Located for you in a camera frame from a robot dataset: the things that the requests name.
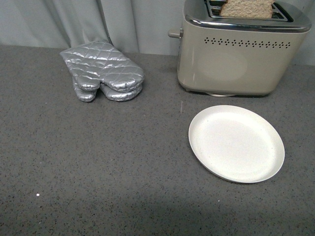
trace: quilted oven mitt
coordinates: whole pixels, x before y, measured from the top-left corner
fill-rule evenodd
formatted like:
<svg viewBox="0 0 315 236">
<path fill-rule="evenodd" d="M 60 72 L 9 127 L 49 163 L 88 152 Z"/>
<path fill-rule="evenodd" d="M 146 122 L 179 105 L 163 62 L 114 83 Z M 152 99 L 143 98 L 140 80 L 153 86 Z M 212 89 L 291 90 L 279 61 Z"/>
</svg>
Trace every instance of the quilted oven mitt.
<svg viewBox="0 0 315 236">
<path fill-rule="evenodd" d="M 60 53 L 79 100 L 91 102 L 100 88 L 113 101 L 133 99 L 142 89 L 144 71 L 106 40 Z"/>
</svg>

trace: toaster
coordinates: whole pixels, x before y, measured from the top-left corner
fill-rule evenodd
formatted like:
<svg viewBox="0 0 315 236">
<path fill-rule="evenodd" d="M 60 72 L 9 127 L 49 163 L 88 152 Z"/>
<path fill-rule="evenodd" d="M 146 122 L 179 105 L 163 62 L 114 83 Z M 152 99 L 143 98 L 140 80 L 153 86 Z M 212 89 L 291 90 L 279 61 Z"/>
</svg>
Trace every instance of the toaster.
<svg viewBox="0 0 315 236">
<path fill-rule="evenodd" d="M 308 17 L 285 2 L 270 19 L 220 16 L 225 0 L 186 0 L 177 75 L 187 91 L 213 96 L 266 95 L 278 85 L 311 29 Z"/>
</svg>

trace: gray curtain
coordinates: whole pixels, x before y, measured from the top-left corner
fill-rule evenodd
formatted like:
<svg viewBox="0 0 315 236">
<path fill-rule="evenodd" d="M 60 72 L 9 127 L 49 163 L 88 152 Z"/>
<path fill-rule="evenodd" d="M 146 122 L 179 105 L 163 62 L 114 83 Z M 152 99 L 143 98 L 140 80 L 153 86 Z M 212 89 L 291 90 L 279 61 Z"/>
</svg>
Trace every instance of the gray curtain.
<svg viewBox="0 0 315 236">
<path fill-rule="evenodd" d="M 108 39 L 123 52 L 176 55 L 185 0 L 1 0 L 0 44 L 69 48 Z M 314 0 L 282 0 L 308 13 Z M 293 60 L 315 65 L 314 30 Z"/>
</svg>

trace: plate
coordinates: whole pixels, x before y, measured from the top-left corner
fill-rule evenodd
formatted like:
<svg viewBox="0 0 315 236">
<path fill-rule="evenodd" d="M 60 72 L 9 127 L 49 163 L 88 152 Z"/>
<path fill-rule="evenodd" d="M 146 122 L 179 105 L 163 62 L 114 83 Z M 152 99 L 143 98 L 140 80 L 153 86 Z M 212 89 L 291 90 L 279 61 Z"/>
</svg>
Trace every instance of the plate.
<svg viewBox="0 0 315 236">
<path fill-rule="evenodd" d="M 273 177 L 284 163 L 284 145 L 274 127 L 258 114 L 236 106 L 214 106 L 189 126 L 198 160 L 213 174 L 238 183 Z"/>
</svg>

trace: gray countertop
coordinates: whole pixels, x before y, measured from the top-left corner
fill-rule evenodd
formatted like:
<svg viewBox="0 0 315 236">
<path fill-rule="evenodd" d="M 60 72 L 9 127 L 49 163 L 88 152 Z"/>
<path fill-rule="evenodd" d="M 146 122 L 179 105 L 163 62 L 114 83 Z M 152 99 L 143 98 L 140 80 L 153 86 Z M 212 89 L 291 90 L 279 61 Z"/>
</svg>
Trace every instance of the gray countertop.
<svg viewBox="0 0 315 236">
<path fill-rule="evenodd" d="M 126 54 L 142 92 L 84 103 L 60 51 L 0 46 L 0 235 L 315 235 L 314 66 L 268 96 L 216 98 L 179 85 L 175 56 Z M 197 160 L 190 122 L 223 104 L 278 131 L 274 177 L 232 183 Z"/>
</svg>

